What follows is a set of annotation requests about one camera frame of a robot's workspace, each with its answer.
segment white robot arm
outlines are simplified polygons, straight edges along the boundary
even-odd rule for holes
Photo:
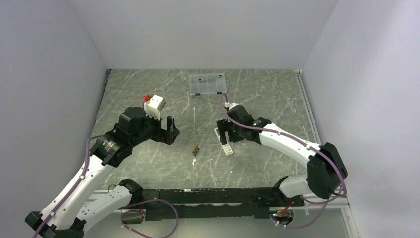
[[[221,105],[227,109],[224,110],[227,119],[217,122],[222,145],[227,144],[227,132],[231,142],[246,139],[269,146],[307,169],[306,174],[280,179],[274,186],[277,199],[287,201],[308,193],[329,199],[340,184],[343,184],[347,170],[334,145],[311,143],[280,129],[270,120],[262,117],[253,119],[245,108],[237,103],[223,103],[221,99]]]
[[[149,139],[170,145],[179,135],[171,116],[167,117],[167,130],[161,128],[164,98],[145,97],[143,107],[127,108],[113,130],[97,137],[85,163],[54,201],[41,212],[28,214],[25,222],[36,231],[34,238],[38,234],[44,238],[81,238],[111,212],[141,200],[143,189],[125,179],[107,196],[85,205],[99,183],[131,155],[133,147]]]

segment plastic storage box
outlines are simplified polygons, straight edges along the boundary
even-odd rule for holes
[[[227,92],[226,78],[224,73],[191,74],[190,95],[220,95]]]

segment cable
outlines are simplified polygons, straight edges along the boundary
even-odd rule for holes
[[[284,228],[288,228],[288,229],[303,229],[303,228],[306,228],[306,227],[309,227],[309,226],[311,226],[312,224],[314,224],[320,217],[321,217],[321,215],[325,212],[325,209],[326,209],[326,207],[327,207],[327,204],[328,203],[325,203],[324,205],[323,205],[323,207],[321,208],[321,211],[318,213],[318,215],[312,220],[312,221],[310,221],[309,223],[307,223],[307,224],[305,224],[305,225],[301,225],[301,226],[284,226]]]
[[[112,186],[117,187],[117,185],[115,185],[115,184],[111,184],[111,185],[108,187],[108,192],[109,192],[109,189],[110,189]]]
[[[232,122],[233,124],[235,124],[235,125],[237,125],[237,126],[240,126],[240,127],[242,127],[242,128],[245,128],[245,129],[250,129],[250,130],[260,130],[260,131],[268,131],[268,132],[272,132],[272,133],[276,133],[276,134],[278,134],[278,135],[284,135],[284,136],[286,136],[286,137],[288,137],[288,138],[290,138],[290,139],[293,139],[294,141],[296,141],[296,142],[298,142],[299,144],[301,144],[302,146],[304,146],[304,147],[306,147],[307,146],[307,144],[305,143],[305,142],[303,142],[303,141],[301,141],[300,139],[298,139],[297,137],[295,137],[295,136],[293,136],[293,135],[290,135],[290,134],[287,134],[287,133],[284,133],[284,132],[279,132],[279,131],[277,131],[277,130],[272,130],[272,129],[266,129],[266,128],[260,128],[260,127],[253,127],[253,126],[247,126],[247,125],[243,125],[243,124],[240,124],[240,123],[238,123],[237,121],[235,121],[235,120],[233,120],[229,115],[228,115],[228,113],[227,113],[227,111],[226,111],[226,109],[224,108],[224,103],[223,103],[223,97],[225,97],[226,98],[226,102],[228,102],[228,98],[227,98],[227,94],[226,93],[222,93],[222,95],[221,95],[221,97],[220,97],[220,105],[221,105],[221,107],[222,107],[222,112],[223,112],[223,114],[229,119],[229,121],[230,122]],[[304,200],[306,201],[306,202],[308,202],[308,203],[310,203],[310,204],[324,204],[324,206],[322,207],[322,209],[321,209],[321,211],[319,212],[319,214],[312,220],[312,221],[310,221],[309,223],[307,223],[306,225],[302,225],[302,226],[293,226],[293,227],[291,227],[291,226],[284,226],[285,228],[290,228],[290,229],[302,229],[302,228],[306,228],[306,227],[308,227],[308,226],[310,226],[310,225],[312,225],[313,223],[315,223],[318,219],[319,219],[319,217],[324,213],[324,211],[325,211],[325,208],[327,207],[327,204],[328,204],[328,202],[330,202],[330,201],[333,201],[333,200],[335,200],[335,199],[337,199],[337,197],[346,197],[347,196],[347,188],[346,188],[346,185],[345,185],[345,183],[344,183],[344,178],[343,178],[343,176],[341,175],[341,173],[340,173],[340,171],[338,170],[338,168],[337,168],[337,166],[334,164],[334,162],[328,157],[328,156],[326,156],[324,153],[322,153],[322,152],[320,152],[319,150],[317,150],[317,149],[315,149],[315,148],[313,148],[313,147],[309,147],[309,149],[310,150],[312,150],[312,151],[314,151],[314,152],[316,152],[317,154],[319,154],[319,155],[321,155],[331,166],[332,166],[332,168],[334,169],[334,171],[336,172],[336,174],[337,174],[337,176],[338,176],[338,179],[340,180],[340,183],[341,183],[341,187],[340,187],[340,191],[338,192],[338,194],[335,194],[336,196],[335,197],[333,197],[333,198],[331,198],[331,199],[329,199],[329,200],[327,200],[327,201],[323,201],[323,202],[321,202],[321,203],[315,203],[315,202],[310,202],[310,201],[308,201],[307,199],[305,199],[304,198]]]
[[[277,211],[277,213],[283,213],[283,212],[287,211],[287,209],[289,209],[289,207],[290,207],[291,205],[292,205],[292,201],[290,201],[290,202],[287,204],[286,208],[284,208],[283,210],[279,210],[279,211]]]
[[[150,203],[150,202],[163,202],[163,203],[166,203],[175,212],[175,217],[176,217],[175,226],[173,227],[173,229],[171,230],[171,232],[169,234],[167,234],[167,235],[165,235],[163,237],[159,237],[159,238],[168,238],[168,237],[170,237],[175,232],[176,228],[178,227],[178,221],[179,221],[178,212],[176,211],[176,208],[170,202],[168,202],[166,200],[162,200],[162,199],[153,199],[153,200],[148,200],[148,201],[143,201],[143,202],[131,204],[131,205],[128,205],[127,207],[133,207],[133,206],[142,205],[142,204],[146,204],[146,203]],[[154,238],[154,237],[150,237],[148,235],[145,235],[145,234],[137,231],[136,229],[133,229],[133,228],[129,227],[128,225],[124,224],[124,221],[123,221],[124,215],[125,214],[128,214],[128,213],[140,213],[140,211],[139,210],[129,210],[129,211],[126,211],[124,213],[121,213],[121,224],[122,224],[122,227],[124,227],[126,229],[129,229],[130,231],[132,231],[132,232],[134,232],[134,233],[136,233],[138,235],[141,235],[141,236],[143,236],[145,238]]]
[[[81,176],[85,176],[86,172],[88,171],[88,166],[89,166],[89,143],[91,142],[91,140],[96,139],[98,137],[101,137],[102,135],[97,135],[97,136],[93,136],[91,138],[89,138],[86,141],[86,153],[85,153],[85,164],[83,165],[83,170],[82,170],[82,174],[79,176],[79,178],[77,179],[76,183],[74,183],[73,187],[71,187],[71,189],[67,192],[67,194],[63,197],[63,199],[57,203],[57,205],[51,210],[51,212],[55,213],[57,212],[57,210],[63,205],[63,203],[73,194],[74,190],[76,190],[77,186],[79,186],[79,184],[82,182],[82,179],[80,178]],[[45,219],[41,222],[41,224],[38,226],[37,230],[35,231],[34,235],[32,236],[32,238],[36,238],[37,235],[39,234],[40,230],[42,229],[42,227],[51,219],[51,212],[47,215],[47,217],[45,217]]]
[[[142,108],[144,108],[144,103],[146,102],[146,98],[142,98]]]

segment white wall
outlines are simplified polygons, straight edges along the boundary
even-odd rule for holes
[[[303,69],[363,238],[420,233],[420,2],[340,0]]]
[[[304,66],[338,0],[73,0],[108,68]]]
[[[70,1],[1,1],[0,237],[59,194],[83,161],[106,67]]]

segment gray marble surface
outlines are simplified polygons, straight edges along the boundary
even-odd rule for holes
[[[314,142],[305,102],[292,70],[112,70],[98,111],[93,134],[113,128],[119,115],[139,106],[144,94],[167,101],[162,112],[175,118],[181,134],[172,145],[144,142],[100,185],[107,189],[125,178],[143,188],[233,188],[273,186],[285,175],[305,169],[269,147],[253,142],[231,143],[226,156],[214,133],[224,116],[218,96],[190,97],[188,75],[225,73],[230,102],[244,105],[254,118],[265,117],[280,128]],[[200,151],[191,151],[198,144]]]

